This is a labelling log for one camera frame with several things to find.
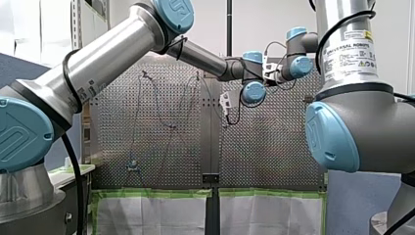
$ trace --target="wall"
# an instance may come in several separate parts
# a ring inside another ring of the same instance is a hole
[[[110,2],[111,26],[127,17],[134,0]],[[196,22],[187,33],[190,40],[213,53],[226,53],[226,0],[193,0]],[[234,0],[234,56],[263,51],[268,42],[285,40],[286,32],[303,25],[316,31],[315,13],[306,0]],[[415,91],[414,1],[379,0],[372,21],[379,77],[395,91]],[[284,50],[272,48],[271,56]],[[399,185],[396,175],[346,174],[330,171],[327,234],[367,234],[370,216],[388,209]]]

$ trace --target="wire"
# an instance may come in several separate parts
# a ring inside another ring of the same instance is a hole
[[[395,96],[397,98],[401,98],[401,99],[406,100],[406,101],[415,102],[415,98],[411,97],[411,96],[407,96],[407,95],[403,95],[403,94],[399,94],[399,93],[393,93],[393,96]]]
[[[75,174],[75,183],[76,183],[76,194],[77,194],[77,210],[78,210],[78,221],[77,221],[77,229],[76,234],[82,235],[83,234],[83,221],[84,221],[84,206],[83,206],[83,187],[82,187],[82,175],[80,174],[79,164],[76,158],[75,151],[70,143],[70,140],[66,133],[62,135],[62,140],[64,141],[65,148],[67,148],[67,152],[70,158],[70,161],[73,166],[73,172]]]
[[[138,85],[138,101],[137,101],[137,110],[136,110],[136,112],[135,112],[135,118],[134,118],[134,126],[133,126],[133,129],[132,129],[132,142],[131,142],[131,146],[130,146],[130,150],[129,150],[129,157],[130,157],[130,160],[132,161],[132,147],[134,146],[134,144],[135,144],[135,129],[136,129],[136,127],[137,127],[137,119],[138,119],[138,113],[140,112],[140,105],[141,105],[141,79],[140,79],[140,77],[138,78],[138,82],[139,82],[139,85]]]
[[[340,21],[338,21],[333,27],[331,27],[325,34],[324,36],[321,38],[320,43],[318,44],[317,47],[317,52],[315,54],[315,66],[317,67],[318,73],[321,74],[321,68],[320,68],[320,56],[321,56],[321,52],[323,51],[324,45],[326,44],[326,42],[329,40],[330,36],[336,32],[340,27],[343,26],[344,23],[358,18],[358,17],[363,17],[363,16],[369,16],[369,19],[372,19],[376,16],[376,12],[374,11],[361,11],[355,14],[352,14],[348,17],[345,17],[343,19],[341,19]]]
[[[415,216],[415,209],[408,212],[403,218],[396,222],[392,227],[390,227],[384,235],[392,235],[398,228],[400,228],[407,221],[411,220]]]
[[[72,82],[70,82],[69,67],[68,67],[68,61],[69,61],[70,57],[73,54],[75,54],[77,51],[79,51],[79,50],[73,50],[73,51],[71,51],[71,52],[69,52],[65,55],[64,60],[62,61],[62,69],[63,69],[64,80],[67,83],[67,86],[68,86],[70,92],[72,93],[72,95],[73,95],[73,97],[75,98],[75,101],[76,101],[77,107],[76,107],[75,113],[79,114],[79,113],[82,112],[82,101],[80,100],[75,88],[73,87]]]
[[[270,43],[266,46],[266,48],[265,48],[265,51],[264,51],[264,55],[265,55],[265,56],[266,56],[266,55],[268,55],[268,49],[269,49],[269,47],[270,47],[272,44],[278,44],[278,45],[282,46],[283,48],[287,49],[287,46],[286,46],[286,45],[284,45],[284,44],[282,44],[281,42],[279,42],[279,41],[272,41],[272,42],[270,42]]]
[[[227,115],[225,117],[226,117],[226,121],[228,122],[228,125],[237,125],[239,123],[239,121],[241,120],[241,98],[238,102],[238,118],[237,118],[237,120],[235,122],[232,122],[229,115]]]
[[[297,84],[297,79],[295,79],[294,80],[294,82],[293,82],[293,85],[292,86],[290,86],[290,87],[282,87],[280,84],[278,84],[277,83],[277,86],[278,86],[278,88],[280,88],[281,90],[283,90],[283,91],[289,91],[289,90],[292,90],[292,89],[294,89],[294,87],[296,87],[296,84]]]
[[[312,10],[315,12],[315,5],[314,5],[313,0],[308,0],[308,2],[310,4],[310,7],[312,8]]]
[[[157,87],[155,81],[150,76],[148,76],[147,72],[144,70],[143,70],[143,77],[149,79],[150,82],[153,84],[153,91],[154,91],[155,99],[156,99],[157,116],[159,118],[160,123],[170,129],[176,128],[176,125],[172,123],[167,123],[161,118],[161,111],[160,111],[160,105],[159,105],[159,88]]]
[[[181,43],[179,53],[177,53],[176,61],[178,61],[180,59],[180,57],[181,57],[181,54],[183,52],[183,47],[184,47],[184,43],[185,42],[187,42],[187,37],[182,36],[179,40],[177,40],[176,42],[174,42],[174,43],[172,43],[171,45],[168,46],[168,48],[171,48],[171,47],[173,47],[173,46]]]

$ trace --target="gray joint housing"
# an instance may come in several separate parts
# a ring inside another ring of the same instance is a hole
[[[290,66],[299,56],[307,53],[315,53],[318,47],[318,36],[315,33],[304,33],[287,41],[287,58],[282,63],[281,74],[286,81],[294,80],[290,72]]]
[[[321,100],[346,124],[360,171],[408,173],[415,169],[415,108],[384,91],[355,91]]]

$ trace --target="green tape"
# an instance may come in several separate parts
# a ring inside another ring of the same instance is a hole
[[[323,197],[323,212],[321,213],[321,235],[326,235],[327,193],[320,193]]]
[[[319,192],[299,192],[290,190],[275,189],[219,189],[219,196],[222,198],[249,197],[249,196],[270,196],[284,198],[301,198],[301,199],[321,199],[324,193]]]
[[[155,189],[120,189],[120,190],[93,190],[93,195],[104,198],[160,198],[186,199],[209,198],[211,190],[155,190]]]

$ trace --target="end effector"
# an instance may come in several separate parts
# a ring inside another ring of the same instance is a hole
[[[277,64],[267,63],[268,55],[264,52],[262,76],[270,85],[303,78],[312,72],[313,63],[307,53],[317,50],[317,34],[307,32],[305,27],[294,27],[287,32],[286,45],[287,54]]]

